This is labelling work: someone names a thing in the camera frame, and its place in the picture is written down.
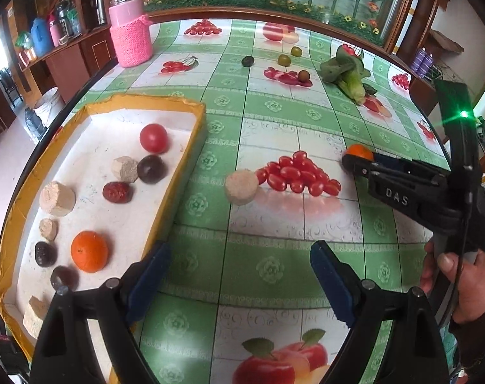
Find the right hand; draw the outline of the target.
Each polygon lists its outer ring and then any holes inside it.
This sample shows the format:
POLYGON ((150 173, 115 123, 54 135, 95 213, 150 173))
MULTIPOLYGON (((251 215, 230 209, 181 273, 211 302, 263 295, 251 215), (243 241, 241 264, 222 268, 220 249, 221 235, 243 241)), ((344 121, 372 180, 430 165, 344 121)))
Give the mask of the right hand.
MULTIPOLYGON (((434 244, 425 244, 426 252, 419 287, 429 294, 436 269, 439 269, 451 283, 455 282, 458 271, 458 256, 454 253, 441 253, 434 257, 434 244)), ((478 250, 475 262, 463 260, 458 280, 458 304, 452 313, 452 320, 458 324, 476 321, 485 314, 485 252, 478 250)))

